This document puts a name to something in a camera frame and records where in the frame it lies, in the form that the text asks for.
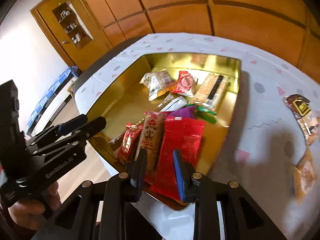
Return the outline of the person's left hand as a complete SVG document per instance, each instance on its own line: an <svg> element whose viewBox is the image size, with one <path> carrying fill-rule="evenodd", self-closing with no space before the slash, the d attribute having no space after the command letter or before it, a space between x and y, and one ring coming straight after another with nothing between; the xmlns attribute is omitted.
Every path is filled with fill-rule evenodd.
<svg viewBox="0 0 320 240"><path fill-rule="evenodd" d="M58 189L59 184L57 181L47 189L46 202L53 211L56 211L61 205ZM18 226L29 230L39 230L40 224L37 221L37 217L42 216L45 209L45 206L38 200L25 198L10 207L9 214Z"/></svg>

